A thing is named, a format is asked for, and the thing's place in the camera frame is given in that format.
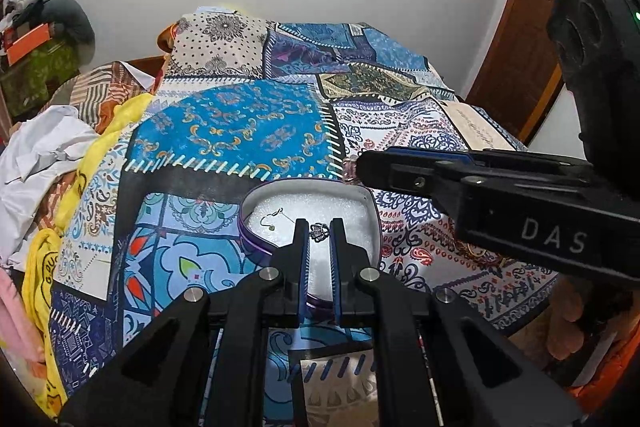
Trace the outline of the person's right hand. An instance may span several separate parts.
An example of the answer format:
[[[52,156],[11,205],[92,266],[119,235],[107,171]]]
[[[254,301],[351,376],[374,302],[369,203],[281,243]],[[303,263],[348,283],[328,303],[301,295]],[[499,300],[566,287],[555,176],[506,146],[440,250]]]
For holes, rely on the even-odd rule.
[[[639,291],[632,293],[634,301],[628,311],[616,315],[608,321],[609,333],[616,334],[615,340],[626,340],[639,323]],[[551,317],[546,346],[557,360],[565,360],[582,349],[584,333],[576,325],[584,312],[582,296],[567,277],[560,277],[550,297]]]

